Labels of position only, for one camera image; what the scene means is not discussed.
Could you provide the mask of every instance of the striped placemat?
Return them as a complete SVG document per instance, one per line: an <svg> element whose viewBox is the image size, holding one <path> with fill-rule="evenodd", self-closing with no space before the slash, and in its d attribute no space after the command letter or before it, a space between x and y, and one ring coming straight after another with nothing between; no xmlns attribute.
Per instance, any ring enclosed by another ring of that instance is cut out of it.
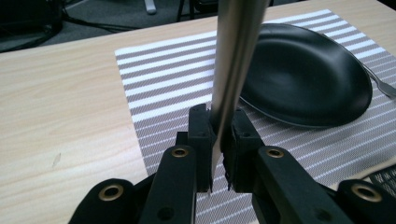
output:
<svg viewBox="0 0 396 224"><path fill-rule="evenodd" d="M350 50L380 78L396 86L396 58L328 9L268 22L302 26L323 33ZM210 105L216 32L186 36L116 51L122 83L149 174L162 153L187 131L188 110ZM367 111L347 125L297 128L268 119L240 103L266 145L288 149L319 183L330 186L396 156L396 102L373 82ZM218 165L214 192L197 197L197 223L249 223L250 196L227 191Z"/></svg>

